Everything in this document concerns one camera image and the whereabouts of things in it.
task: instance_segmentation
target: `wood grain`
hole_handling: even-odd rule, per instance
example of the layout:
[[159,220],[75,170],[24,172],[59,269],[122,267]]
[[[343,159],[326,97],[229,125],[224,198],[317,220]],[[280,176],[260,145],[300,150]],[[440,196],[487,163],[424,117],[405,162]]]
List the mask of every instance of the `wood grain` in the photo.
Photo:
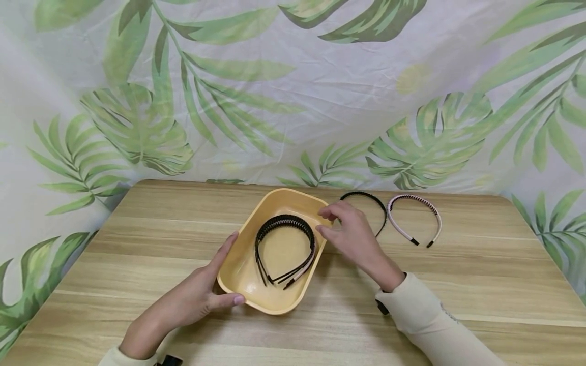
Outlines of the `wood grain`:
[[[207,264],[272,187],[144,181],[126,195],[12,347],[2,366],[97,365],[130,322]],[[300,189],[328,202],[345,191]],[[373,192],[383,201],[396,192]],[[586,364],[586,308],[517,210],[501,197],[421,194],[444,230],[430,249],[391,226],[385,253],[414,272],[510,365]],[[373,227],[382,213],[349,202]],[[413,201],[393,217],[425,242],[435,219]],[[376,308],[376,285],[328,245],[301,304],[274,317],[249,307],[181,329],[165,350],[185,365],[427,365]]]

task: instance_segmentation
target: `long-sleeve shirt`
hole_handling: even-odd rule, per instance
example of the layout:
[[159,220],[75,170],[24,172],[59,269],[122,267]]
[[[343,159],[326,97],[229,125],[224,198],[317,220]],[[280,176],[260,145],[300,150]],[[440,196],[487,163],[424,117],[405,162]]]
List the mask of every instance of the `long-sleeve shirt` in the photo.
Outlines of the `long-sleeve shirt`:
[[[415,275],[391,293],[379,291],[376,299],[389,311],[397,329],[430,359],[434,366],[505,365],[487,346],[444,310],[440,300]],[[153,366],[148,360],[132,360],[118,347],[104,356],[99,366]]]

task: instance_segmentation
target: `wrist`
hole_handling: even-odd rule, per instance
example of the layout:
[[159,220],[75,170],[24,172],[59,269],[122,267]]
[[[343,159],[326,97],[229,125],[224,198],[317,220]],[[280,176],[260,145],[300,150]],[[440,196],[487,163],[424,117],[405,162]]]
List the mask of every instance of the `wrist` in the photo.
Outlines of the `wrist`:
[[170,331],[162,319],[147,310],[130,324],[119,349],[133,360],[148,360]]
[[392,292],[404,280],[405,273],[385,254],[376,263],[365,271],[384,292]]

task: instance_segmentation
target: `fabric backdrop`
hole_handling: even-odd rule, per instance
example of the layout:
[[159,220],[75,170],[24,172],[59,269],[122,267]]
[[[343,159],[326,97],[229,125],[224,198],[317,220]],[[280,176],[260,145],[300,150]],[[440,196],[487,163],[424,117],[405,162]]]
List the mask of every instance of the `fabric backdrop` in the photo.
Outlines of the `fabric backdrop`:
[[4,0],[0,358],[141,179],[510,198],[586,302],[586,0]]

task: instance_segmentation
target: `plastic tray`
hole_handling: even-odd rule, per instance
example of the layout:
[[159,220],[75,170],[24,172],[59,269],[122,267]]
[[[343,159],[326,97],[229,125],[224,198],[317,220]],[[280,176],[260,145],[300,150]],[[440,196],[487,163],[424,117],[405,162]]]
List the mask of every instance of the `plastic tray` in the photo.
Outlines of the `plastic tray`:
[[[267,193],[240,229],[238,239],[220,268],[217,277],[220,287],[229,293],[241,293],[246,298],[246,304],[270,315],[281,315],[293,310],[303,299],[326,243],[315,227],[318,224],[332,225],[317,213],[327,205],[323,200],[293,189],[280,188]],[[283,290],[285,284],[264,286],[254,260],[254,241],[258,229],[269,218],[281,214],[296,215],[307,221],[314,228],[316,241],[314,264],[286,290]],[[298,266],[308,255],[307,237],[295,228],[283,227],[271,231],[261,247],[263,264],[268,273],[274,276]]]

